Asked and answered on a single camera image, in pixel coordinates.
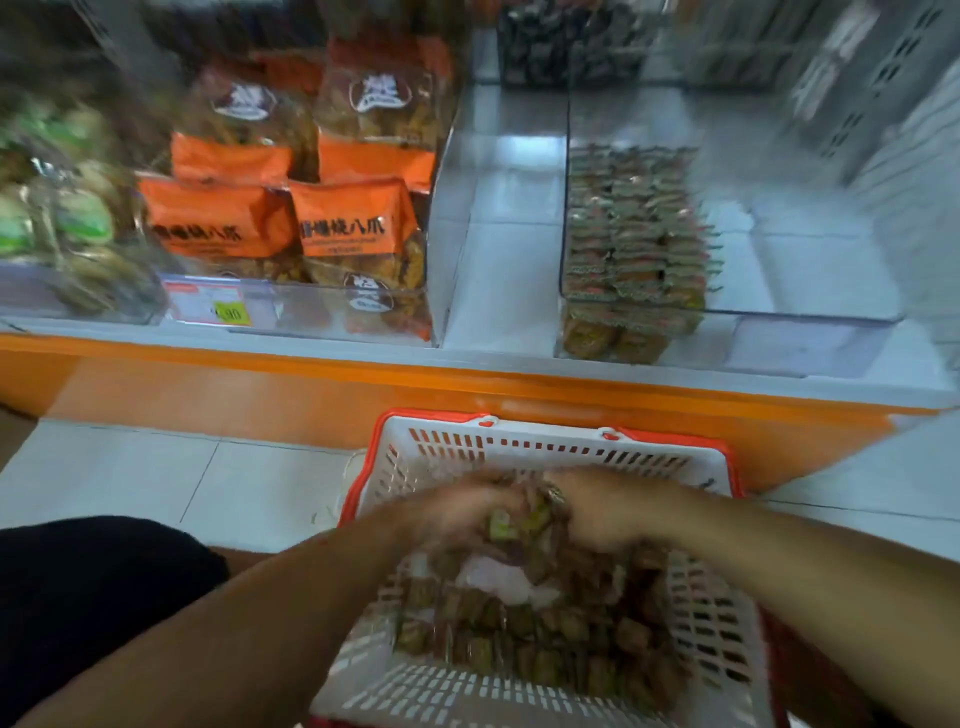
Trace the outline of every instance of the yellow price sticker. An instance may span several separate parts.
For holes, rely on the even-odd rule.
[[[247,307],[244,306],[242,301],[228,303],[216,301],[213,304],[213,312],[225,324],[236,327],[248,327],[250,325],[250,314],[247,313]]]

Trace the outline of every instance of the black pants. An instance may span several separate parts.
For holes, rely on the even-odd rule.
[[[0,728],[227,579],[222,556],[151,521],[0,530]]]

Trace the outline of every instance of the white plastic basket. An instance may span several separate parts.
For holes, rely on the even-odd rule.
[[[508,422],[490,415],[393,410],[377,423],[363,471],[341,516],[431,487],[481,465],[536,471],[606,465],[742,497],[723,443],[603,427]],[[619,701],[480,677],[394,654],[403,564],[350,633],[314,716],[379,728],[569,728],[661,725]],[[683,728],[773,728],[766,642],[753,600],[705,564],[674,551],[667,569],[668,626],[692,678],[670,716]]]

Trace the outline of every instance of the right hand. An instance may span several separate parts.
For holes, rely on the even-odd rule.
[[[617,551],[642,538],[666,538],[675,496],[687,490],[662,478],[600,467],[547,471],[543,479],[564,495],[570,538],[600,552]]]

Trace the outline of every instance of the price tag holder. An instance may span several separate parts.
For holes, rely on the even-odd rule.
[[[239,285],[206,280],[165,280],[172,316],[185,324],[250,327],[253,318]]]

